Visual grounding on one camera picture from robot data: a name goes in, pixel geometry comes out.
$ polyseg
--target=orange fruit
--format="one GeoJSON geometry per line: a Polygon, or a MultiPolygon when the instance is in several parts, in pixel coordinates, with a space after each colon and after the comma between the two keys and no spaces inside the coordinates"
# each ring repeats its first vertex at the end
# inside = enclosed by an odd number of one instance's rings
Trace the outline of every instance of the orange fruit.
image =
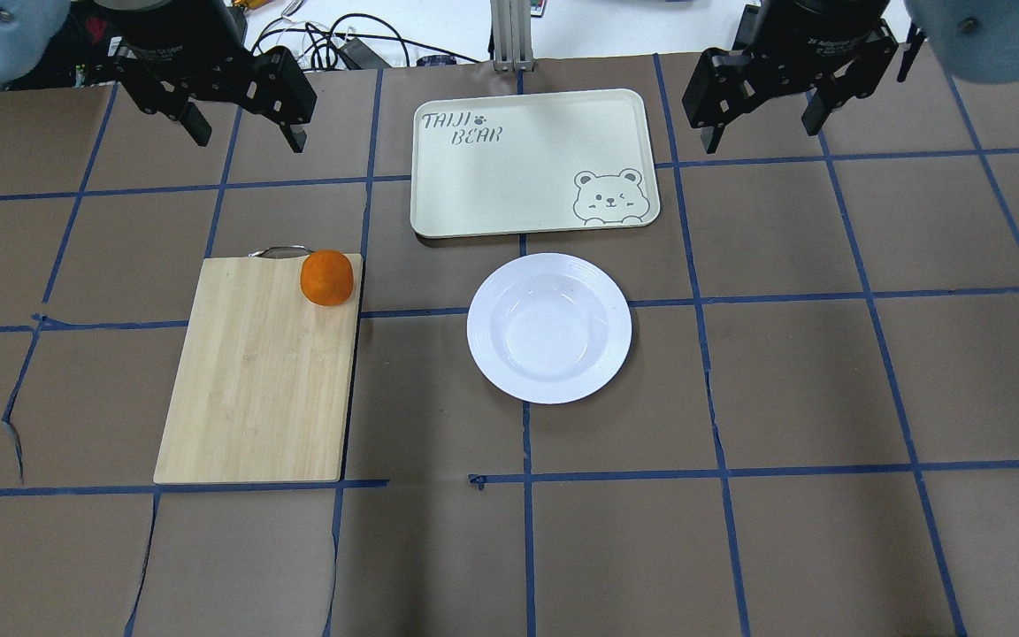
{"type": "Polygon", "coordinates": [[[336,251],[316,251],[301,262],[301,293],[317,305],[339,305],[352,296],[352,262],[336,251]]]}

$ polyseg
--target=wooden cutting board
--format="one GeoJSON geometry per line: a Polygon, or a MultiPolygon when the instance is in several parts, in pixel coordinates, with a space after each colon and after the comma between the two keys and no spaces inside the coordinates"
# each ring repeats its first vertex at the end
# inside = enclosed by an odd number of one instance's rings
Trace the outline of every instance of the wooden cutting board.
{"type": "Polygon", "coordinates": [[[364,264],[346,257],[334,307],[301,294],[304,257],[203,262],[157,483],[339,479],[364,264]]]}

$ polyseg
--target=cartoon bear face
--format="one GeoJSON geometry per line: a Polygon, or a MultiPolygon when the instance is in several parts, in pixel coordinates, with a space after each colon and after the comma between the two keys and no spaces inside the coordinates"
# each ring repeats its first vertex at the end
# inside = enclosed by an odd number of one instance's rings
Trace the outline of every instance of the cartoon bear face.
{"type": "Polygon", "coordinates": [[[638,170],[626,168],[620,174],[599,176],[583,170],[575,181],[580,192],[573,213],[584,225],[638,222],[651,210],[651,202],[640,189],[643,176],[638,170]]]}

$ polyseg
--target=round white plate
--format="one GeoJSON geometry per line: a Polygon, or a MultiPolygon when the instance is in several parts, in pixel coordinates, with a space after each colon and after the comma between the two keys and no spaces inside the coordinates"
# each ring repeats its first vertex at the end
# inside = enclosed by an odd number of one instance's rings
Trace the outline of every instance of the round white plate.
{"type": "Polygon", "coordinates": [[[623,366],[632,315],[599,267],[542,253],[498,267],[474,294],[466,339],[501,391],[555,405],[598,390],[623,366]]]}

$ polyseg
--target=bear ear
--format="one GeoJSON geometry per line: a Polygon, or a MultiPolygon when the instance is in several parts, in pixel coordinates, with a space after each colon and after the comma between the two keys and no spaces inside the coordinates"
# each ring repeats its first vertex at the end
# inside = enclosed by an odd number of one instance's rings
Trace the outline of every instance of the bear ear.
{"type": "Polygon", "coordinates": [[[643,181],[642,174],[640,174],[640,171],[636,170],[635,168],[626,168],[620,170],[620,176],[627,178],[628,181],[635,181],[636,184],[639,184],[640,181],[643,181]]]}

